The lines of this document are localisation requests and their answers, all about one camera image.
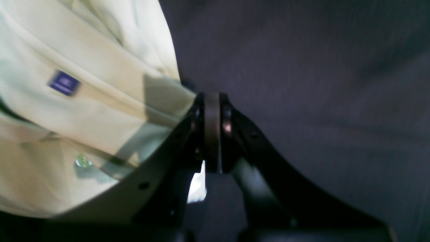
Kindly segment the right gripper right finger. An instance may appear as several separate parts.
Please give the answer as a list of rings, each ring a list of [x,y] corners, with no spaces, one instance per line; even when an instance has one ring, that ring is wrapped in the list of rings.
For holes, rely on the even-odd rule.
[[[220,171],[241,188],[248,220],[239,242],[390,241],[386,224],[309,181],[224,93],[220,115]]]

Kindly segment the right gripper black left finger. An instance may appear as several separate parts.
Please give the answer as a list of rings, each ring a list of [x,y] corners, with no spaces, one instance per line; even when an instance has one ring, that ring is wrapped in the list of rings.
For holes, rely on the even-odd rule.
[[[136,170],[50,222],[52,242],[194,242],[181,222],[190,183],[205,162],[221,171],[221,98],[199,94],[186,117]]]

